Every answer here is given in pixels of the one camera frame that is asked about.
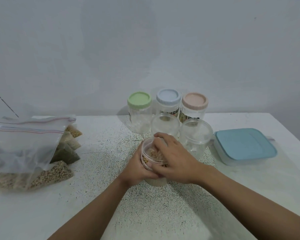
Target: speckled table surface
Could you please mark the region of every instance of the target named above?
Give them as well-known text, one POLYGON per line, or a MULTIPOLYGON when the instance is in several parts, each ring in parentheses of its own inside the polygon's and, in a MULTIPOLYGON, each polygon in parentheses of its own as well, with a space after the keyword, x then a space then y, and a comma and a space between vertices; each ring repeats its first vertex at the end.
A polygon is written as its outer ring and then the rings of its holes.
MULTIPOLYGON (((81 159, 71 166, 75 176, 34 192, 0 192, 0 239, 45 240, 99 195, 140 141, 150 136, 132 133, 126 126, 128 120, 127 116, 78 116, 83 135, 78 137, 81 159)), ((274 137, 288 157, 281 151, 271 165, 228 167, 220 162, 213 146, 201 160, 300 214, 300 142, 287 129, 265 113, 206 114, 205 120, 214 131, 254 127, 274 137), (290 149, 288 141, 299 150, 290 149)), ((103 239, 156 238, 254 239, 202 188, 176 183, 152 187, 142 182, 124 196, 103 239)))

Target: person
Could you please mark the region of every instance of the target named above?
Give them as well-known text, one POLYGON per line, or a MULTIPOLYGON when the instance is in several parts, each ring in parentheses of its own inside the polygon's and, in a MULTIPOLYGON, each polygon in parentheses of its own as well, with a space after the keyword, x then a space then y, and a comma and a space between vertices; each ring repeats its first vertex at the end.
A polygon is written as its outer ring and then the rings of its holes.
POLYGON ((48 240, 100 239, 127 190, 159 175, 183 184, 197 184, 218 199, 257 239, 300 239, 300 216, 197 161, 173 136, 156 133, 153 144, 168 167, 140 161, 141 144, 120 175, 96 199, 61 226, 48 240))

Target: jar label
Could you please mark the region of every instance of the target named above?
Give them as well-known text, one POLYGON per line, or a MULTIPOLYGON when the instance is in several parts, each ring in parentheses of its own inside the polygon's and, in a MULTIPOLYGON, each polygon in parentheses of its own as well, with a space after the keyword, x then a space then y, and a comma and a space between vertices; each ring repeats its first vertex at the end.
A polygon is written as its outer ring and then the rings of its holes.
POLYGON ((180 120, 180 122, 183 123, 187 119, 200 119, 200 118, 199 117, 194 118, 194 117, 187 116, 182 111, 180 111, 180 114, 179 114, 179 120, 180 120))
POLYGON ((173 115, 173 116, 178 116, 178 112, 179 112, 179 109, 177 109, 176 111, 173 111, 173 112, 166 112, 166 111, 162 111, 160 110, 159 111, 159 114, 170 114, 170 115, 173 115))

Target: peach lid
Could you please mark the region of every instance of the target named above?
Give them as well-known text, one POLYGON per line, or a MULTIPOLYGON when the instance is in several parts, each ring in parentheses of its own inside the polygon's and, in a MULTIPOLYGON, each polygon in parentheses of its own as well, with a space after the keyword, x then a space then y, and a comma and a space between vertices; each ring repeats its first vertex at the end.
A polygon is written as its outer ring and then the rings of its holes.
POLYGON ((208 107, 208 98, 198 92, 189 92, 182 98, 182 104, 192 110, 202 110, 208 107))

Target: green lid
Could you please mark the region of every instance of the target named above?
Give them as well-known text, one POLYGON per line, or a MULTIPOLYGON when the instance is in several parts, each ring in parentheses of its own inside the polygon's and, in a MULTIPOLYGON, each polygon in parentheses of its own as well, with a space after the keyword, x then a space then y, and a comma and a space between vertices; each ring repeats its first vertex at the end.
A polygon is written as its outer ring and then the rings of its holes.
POLYGON ((152 99, 146 92, 132 93, 128 98, 128 105, 132 109, 144 109, 151 105, 152 99))

